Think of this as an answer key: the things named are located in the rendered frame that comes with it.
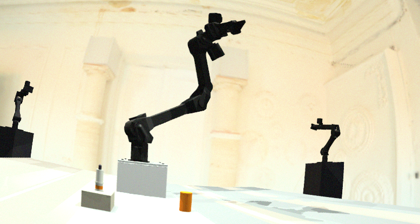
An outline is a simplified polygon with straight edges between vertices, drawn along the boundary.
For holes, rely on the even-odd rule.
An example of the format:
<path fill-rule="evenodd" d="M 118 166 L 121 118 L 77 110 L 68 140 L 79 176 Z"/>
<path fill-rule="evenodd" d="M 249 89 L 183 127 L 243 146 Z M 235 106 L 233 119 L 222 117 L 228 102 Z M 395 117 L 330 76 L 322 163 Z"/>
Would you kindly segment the orange marker cap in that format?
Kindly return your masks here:
<path fill-rule="evenodd" d="M 180 203 L 179 211 L 182 212 L 191 212 L 192 205 L 192 193 L 191 192 L 180 192 Z"/>

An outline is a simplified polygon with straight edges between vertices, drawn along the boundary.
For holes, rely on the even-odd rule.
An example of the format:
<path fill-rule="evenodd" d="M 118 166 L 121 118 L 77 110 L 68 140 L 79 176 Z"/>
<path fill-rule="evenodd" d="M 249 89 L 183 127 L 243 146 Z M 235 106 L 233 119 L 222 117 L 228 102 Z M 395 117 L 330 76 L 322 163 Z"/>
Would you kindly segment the beige rectangular block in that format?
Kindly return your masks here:
<path fill-rule="evenodd" d="M 96 191 L 88 186 L 81 191 L 81 207 L 111 212 L 114 207 L 115 192 L 103 189 Z"/>

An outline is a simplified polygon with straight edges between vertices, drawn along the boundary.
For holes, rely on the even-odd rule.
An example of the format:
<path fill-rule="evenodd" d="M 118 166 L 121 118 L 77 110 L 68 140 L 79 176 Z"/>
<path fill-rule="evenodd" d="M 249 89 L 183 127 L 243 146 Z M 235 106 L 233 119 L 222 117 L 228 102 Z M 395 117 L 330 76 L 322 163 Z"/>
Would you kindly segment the white marker with orange band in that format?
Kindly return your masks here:
<path fill-rule="evenodd" d="M 96 191 L 103 191 L 103 176 L 104 176 L 104 170 L 102 170 L 102 166 L 99 164 L 98 169 L 96 169 L 96 180 L 95 180 L 95 190 Z"/>

